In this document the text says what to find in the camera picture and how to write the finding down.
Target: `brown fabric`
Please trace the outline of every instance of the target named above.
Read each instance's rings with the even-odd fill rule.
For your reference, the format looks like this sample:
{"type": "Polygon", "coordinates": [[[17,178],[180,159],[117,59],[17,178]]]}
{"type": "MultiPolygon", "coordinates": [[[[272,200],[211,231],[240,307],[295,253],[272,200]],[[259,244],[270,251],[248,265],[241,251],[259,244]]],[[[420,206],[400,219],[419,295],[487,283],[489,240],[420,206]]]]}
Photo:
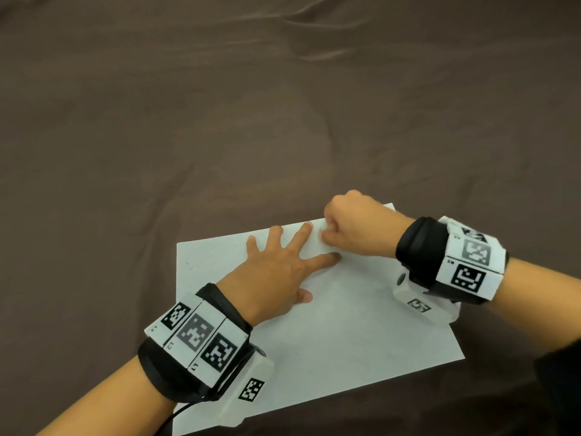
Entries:
{"type": "MultiPolygon", "coordinates": [[[[581,0],[47,0],[0,34],[0,434],[128,360],[176,242],[357,188],[581,276],[581,0]]],[[[539,351],[485,309],[467,359],[205,434],[550,434],[539,351]]]]}

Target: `white paper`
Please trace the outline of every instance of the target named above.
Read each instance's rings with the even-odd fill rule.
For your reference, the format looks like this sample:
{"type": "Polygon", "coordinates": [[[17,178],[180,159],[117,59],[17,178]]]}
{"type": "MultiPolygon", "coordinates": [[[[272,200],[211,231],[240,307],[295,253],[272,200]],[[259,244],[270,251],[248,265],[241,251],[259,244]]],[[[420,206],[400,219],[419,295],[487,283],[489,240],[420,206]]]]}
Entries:
{"type": "MultiPolygon", "coordinates": [[[[314,229],[301,257],[335,250],[314,229]]],[[[284,228],[285,246],[302,223],[284,228]]],[[[252,234],[263,249],[268,229],[177,245],[177,296],[217,282],[246,260],[252,234]]],[[[303,283],[314,296],[283,317],[260,324],[251,342],[275,363],[271,380],[254,403],[253,415],[336,394],[463,359],[449,326],[435,326],[395,300],[392,288],[402,273],[396,260],[343,253],[334,268],[303,283]]],[[[213,427],[212,403],[190,407],[174,420],[173,434],[213,427]]]]}

